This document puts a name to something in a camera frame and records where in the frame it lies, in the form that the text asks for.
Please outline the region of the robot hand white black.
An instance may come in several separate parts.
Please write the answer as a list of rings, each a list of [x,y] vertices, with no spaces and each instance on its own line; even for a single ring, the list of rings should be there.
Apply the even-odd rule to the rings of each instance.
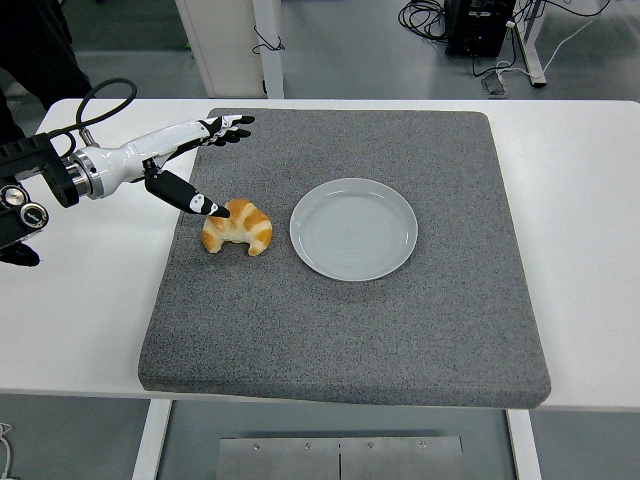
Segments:
[[[105,198],[123,183],[143,180],[146,190],[169,205],[190,214],[228,218],[220,206],[186,180],[164,168],[169,160],[200,146],[224,146],[250,136],[244,127],[249,115],[224,115],[189,120],[131,140],[115,149],[86,147],[89,165],[96,169],[89,197]]]

